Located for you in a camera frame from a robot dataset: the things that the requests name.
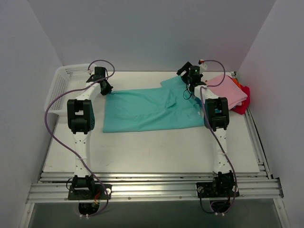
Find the teal cloth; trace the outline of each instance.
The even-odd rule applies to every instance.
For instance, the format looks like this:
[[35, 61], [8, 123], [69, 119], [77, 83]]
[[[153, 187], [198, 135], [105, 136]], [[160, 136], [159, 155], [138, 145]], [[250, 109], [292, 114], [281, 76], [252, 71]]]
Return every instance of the teal cloth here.
[[104, 133], [141, 132], [203, 126], [200, 106], [185, 100], [180, 77], [161, 88], [115, 91], [106, 96]]

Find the metal frame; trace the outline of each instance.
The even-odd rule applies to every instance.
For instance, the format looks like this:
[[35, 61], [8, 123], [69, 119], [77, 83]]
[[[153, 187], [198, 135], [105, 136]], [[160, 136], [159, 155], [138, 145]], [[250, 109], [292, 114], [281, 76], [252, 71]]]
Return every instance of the metal frame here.
[[[260, 140], [249, 110], [246, 111], [248, 132], [255, 149], [259, 173], [237, 173], [241, 199], [274, 199], [284, 228], [289, 221], [282, 201], [280, 181], [272, 179]], [[110, 202], [198, 200], [196, 183], [212, 180], [212, 173], [96, 173], [104, 182], [113, 185]], [[35, 203], [75, 203], [67, 200], [66, 181], [71, 172], [43, 172], [39, 183], [32, 184], [20, 227], [27, 227]]]

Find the white plastic basket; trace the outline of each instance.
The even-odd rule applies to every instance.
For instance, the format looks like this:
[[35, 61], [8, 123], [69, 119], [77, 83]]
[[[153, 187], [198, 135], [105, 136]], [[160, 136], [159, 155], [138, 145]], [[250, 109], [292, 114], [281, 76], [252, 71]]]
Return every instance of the white plastic basket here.
[[[89, 64], [78, 64], [62, 66], [55, 72], [51, 87], [48, 91], [47, 100], [44, 104], [44, 111], [48, 105], [61, 94], [70, 91], [72, 89], [84, 88], [87, 79], [90, 77], [87, 72]], [[68, 99], [74, 99], [82, 92], [73, 92], [58, 99], [50, 108], [49, 113], [55, 113], [57, 115], [67, 115], [67, 101]]]

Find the red cloth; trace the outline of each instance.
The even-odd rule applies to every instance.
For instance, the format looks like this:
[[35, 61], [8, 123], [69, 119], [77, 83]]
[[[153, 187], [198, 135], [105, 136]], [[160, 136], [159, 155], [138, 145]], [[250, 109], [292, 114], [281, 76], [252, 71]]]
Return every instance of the red cloth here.
[[237, 105], [235, 108], [233, 108], [231, 110], [240, 115], [243, 115], [243, 114], [245, 114], [246, 109], [248, 108], [249, 103], [250, 103], [250, 89], [249, 89], [249, 87], [242, 86], [242, 85], [241, 85], [241, 89], [245, 94], [247, 94], [247, 99], [242, 102], [241, 106]]

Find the white table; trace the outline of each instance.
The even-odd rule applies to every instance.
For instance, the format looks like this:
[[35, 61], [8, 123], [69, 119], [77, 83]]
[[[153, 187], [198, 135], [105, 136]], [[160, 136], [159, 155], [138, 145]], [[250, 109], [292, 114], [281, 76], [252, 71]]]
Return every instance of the white table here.
[[[220, 75], [204, 74], [203, 80]], [[175, 72], [116, 72], [109, 79], [114, 90], [157, 88]], [[103, 133], [105, 97], [93, 103], [95, 129], [91, 136], [91, 168], [107, 173], [211, 173], [212, 135], [206, 127], [130, 133]], [[259, 172], [255, 150], [243, 116], [229, 112], [228, 156], [237, 173]], [[67, 117], [58, 119], [55, 136], [73, 148]], [[44, 172], [74, 172], [73, 153], [52, 140]]]

